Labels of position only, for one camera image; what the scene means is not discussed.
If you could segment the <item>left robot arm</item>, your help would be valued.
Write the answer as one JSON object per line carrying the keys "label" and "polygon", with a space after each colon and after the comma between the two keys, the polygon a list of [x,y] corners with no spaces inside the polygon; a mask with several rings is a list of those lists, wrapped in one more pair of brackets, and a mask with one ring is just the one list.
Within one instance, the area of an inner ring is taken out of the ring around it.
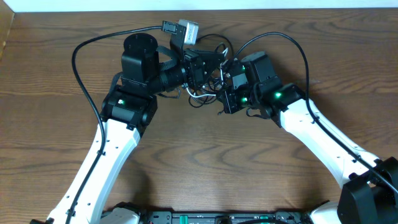
{"label": "left robot arm", "polygon": [[95,110],[98,129],[90,150],[46,223],[102,223],[121,168],[157,111],[157,96],[179,86],[201,87],[228,53],[184,50],[180,36],[172,37],[169,48],[146,33],[125,39],[122,70],[114,76],[102,108]]}

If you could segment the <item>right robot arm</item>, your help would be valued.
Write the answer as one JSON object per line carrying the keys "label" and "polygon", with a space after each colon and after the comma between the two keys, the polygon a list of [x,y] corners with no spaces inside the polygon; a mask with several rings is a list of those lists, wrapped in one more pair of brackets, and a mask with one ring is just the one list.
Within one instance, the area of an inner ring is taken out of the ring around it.
{"label": "right robot arm", "polygon": [[304,91],[283,84],[265,52],[221,64],[229,85],[217,98],[224,112],[259,110],[303,142],[331,172],[341,188],[338,202],[308,214],[311,223],[397,223],[397,159],[381,160],[331,123]]}

